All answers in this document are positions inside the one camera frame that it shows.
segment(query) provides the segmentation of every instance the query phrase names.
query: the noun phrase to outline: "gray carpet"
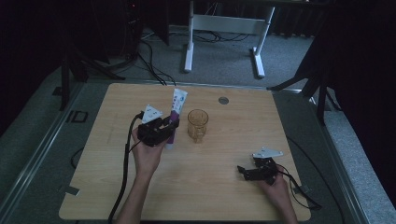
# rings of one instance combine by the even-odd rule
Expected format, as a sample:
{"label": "gray carpet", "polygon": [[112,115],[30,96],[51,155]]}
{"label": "gray carpet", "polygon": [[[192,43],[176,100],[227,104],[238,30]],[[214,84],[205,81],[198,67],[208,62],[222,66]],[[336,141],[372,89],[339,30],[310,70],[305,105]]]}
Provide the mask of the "gray carpet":
{"label": "gray carpet", "polygon": [[[302,37],[284,38],[268,36],[263,48],[263,61],[266,71],[265,78],[257,78],[251,61],[249,50],[258,41],[257,36],[249,36],[243,41],[206,43],[195,41],[192,71],[183,72],[185,44],[187,37],[171,36],[170,46],[158,41],[155,36],[146,38],[153,48],[153,64],[164,73],[172,76],[178,83],[211,84],[222,86],[238,86],[249,88],[265,88],[279,84],[291,78],[312,39]],[[149,48],[142,44],[142,56],[149,59]],[[118,75],[127,77],[125,82],[153,80],[144,69],[142,61],[121,68]],[[92,77],[84,84],[77,100],[71,109],[89,113],[86,123],[63,122],[54,141],[51,142],[41,166],[37,170],[29,188],[21,197],[19,205],[8,223],[74,223],[58,217],[58,211],[64,198],[63,187],[67,186],[74,173],[70,164],[72,155],[84,147],[91,126],[95,119],[101,101],[106,93],[106,87],[114,82],[90,70]],[[0,139],[0,183],[1,199],[5,199],[13,183],[18,180],[18,174],[29,160],[35,149],[40,145],[52,122],[64,116],[58,111],[59,96],[52,96],[52,91],[60,85],[60,70],[55,71],[42,84],[24,108],[18,119]],[[304,82],[291,86],[301,89]],[[346,216],[346,223],[354,223],[344,200],[342,191],[332,171],[325,148],[331,148],[323,139],[324,127],[318,125],[315,107],[307,99],[296,93],[282,91],[275,94],[276,106],[284,125],[286,134],[296,141],[312,158],[319,170],[330,184],[332,191],[341,204]],[[310,195],[316,199],[323,209],[313,211],[312,218],[306,223],[341,223],[340,213],[334,200],[324,185],[324,182],[307,160],[301,150],[290,142],[290,148],[304,185],[312,189]],[[79,223],[105,223],[104,221],[86,220]]]}

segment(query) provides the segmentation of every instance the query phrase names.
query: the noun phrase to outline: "wooden table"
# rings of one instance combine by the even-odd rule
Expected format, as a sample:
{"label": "wooden table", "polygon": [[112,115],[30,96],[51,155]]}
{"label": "wooden table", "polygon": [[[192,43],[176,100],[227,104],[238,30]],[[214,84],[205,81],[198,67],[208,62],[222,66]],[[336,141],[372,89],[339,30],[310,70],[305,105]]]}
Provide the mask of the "wooden table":
{"label": "wooden table", "polygon": [[[112,84],[60,209],[64,219],[107,219],[120,192],[124,144],[133,117],[146,105],[170,114],[175,87]],[[300,183],[272,93],[219,87],[178,86],[189,93],[173,149],[165,149],[152,178],[143,220],[276,220],[280,216],[255,182],[245,181],[236,166],[255,168],[251,154],[262,147],[284,152],[274,158]],[[220,97],[229,103],[222,105]],[[200,108],[209,115],[202,144],[187,134],[187,115]],[[134,180],[131,154],[127,190]],[[306,204],[306,200],[297,195]],[[310,212],[294,199],[299,220]]]}

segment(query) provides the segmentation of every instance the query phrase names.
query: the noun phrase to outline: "human hand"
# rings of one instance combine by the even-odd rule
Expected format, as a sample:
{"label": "human hand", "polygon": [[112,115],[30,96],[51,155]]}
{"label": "human hand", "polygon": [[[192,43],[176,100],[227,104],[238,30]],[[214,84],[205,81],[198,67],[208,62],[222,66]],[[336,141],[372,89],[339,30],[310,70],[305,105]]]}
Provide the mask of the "human hand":
{"label": "human hand", "polygon": [[[134,139],[135,144],[140,141],[137,138],[137,128],[132,131],[132,138]],[[157,170],[158,165],[160,164],[161,154],[163,152],[163,147],[165,146],[166,142],[167,139],[155,147],[149,147],[143,142],[140,142],[132,149],[132,152],[134,153],[136,178],[152,177],[154,172]]]}
{"label": "human hand", "polygon": [[[284,169],[278,165],[277,170],[283,172]],[[276,174],[276,179],[273,185],[269,185],[263,180],[257,182],[259,187],[267,195],[270,202],[282,214],[286,223],[297,223],[297,216],[295,215],[294,208],[291,205],[288,183],[280,172]]]}

